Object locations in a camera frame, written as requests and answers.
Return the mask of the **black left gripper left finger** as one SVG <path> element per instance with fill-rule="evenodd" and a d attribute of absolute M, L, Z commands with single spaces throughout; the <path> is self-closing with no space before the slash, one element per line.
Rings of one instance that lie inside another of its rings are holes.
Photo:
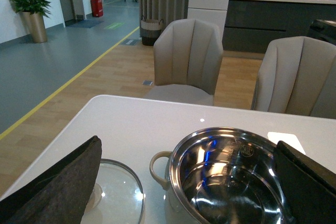
<path fill-rule="evenodd" d="M 81 223 L 101 155 L 101 139 L 93 136 L 1 200 L 1 223 Z"/>

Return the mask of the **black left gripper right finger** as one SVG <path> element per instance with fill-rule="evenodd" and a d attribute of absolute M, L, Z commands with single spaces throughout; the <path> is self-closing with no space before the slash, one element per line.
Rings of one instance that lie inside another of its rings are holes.
<path fill-rule="evenodd" d="M 335 223 L 335 173 L 284 141 L 275 170 L 296 223 Z"/>

